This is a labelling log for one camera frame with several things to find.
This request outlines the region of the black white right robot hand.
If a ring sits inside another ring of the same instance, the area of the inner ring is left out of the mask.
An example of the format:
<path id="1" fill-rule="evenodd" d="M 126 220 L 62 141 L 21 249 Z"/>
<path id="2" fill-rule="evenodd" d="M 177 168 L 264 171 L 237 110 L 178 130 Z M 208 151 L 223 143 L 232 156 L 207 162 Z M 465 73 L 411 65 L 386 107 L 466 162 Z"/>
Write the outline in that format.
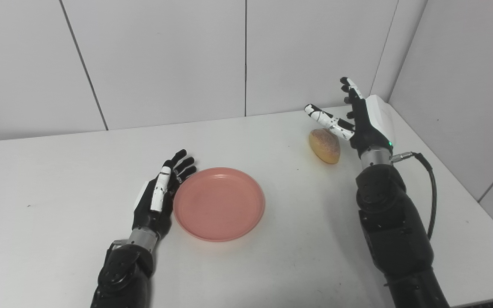
<path id="1" fill-rule="evenodd" d="M 342 77 L 340 82 L 341 90 L 347 94 L 344 101 L 351 106 L 347 118 L 354 123 L 313 104 L 305 106 L 305 113 L 331 134 L 350 142 L 359 157 L 371 151 L 380 151 L 391 157 L 395 146 L 395 131 L 386 103 L 375 95 L 364 97 L 358 86 L 348 77 Z"/>

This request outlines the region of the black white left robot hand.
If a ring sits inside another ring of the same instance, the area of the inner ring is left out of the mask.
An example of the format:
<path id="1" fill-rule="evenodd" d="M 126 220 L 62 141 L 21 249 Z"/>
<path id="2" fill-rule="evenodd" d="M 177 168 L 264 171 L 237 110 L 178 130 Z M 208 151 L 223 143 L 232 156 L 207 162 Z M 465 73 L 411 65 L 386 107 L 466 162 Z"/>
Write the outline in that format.
<path id="1" fill-rule="evenodd" d="M 186 149 L 166 160 L 159 174 L 147 181 L 141 190 L 134 210 L 132 229 L 148 230 L 158 240 L 163 239 L 172 226 L 170 216 L 176 193 L 196 171 L 195 159 L 188 155 Z"/>

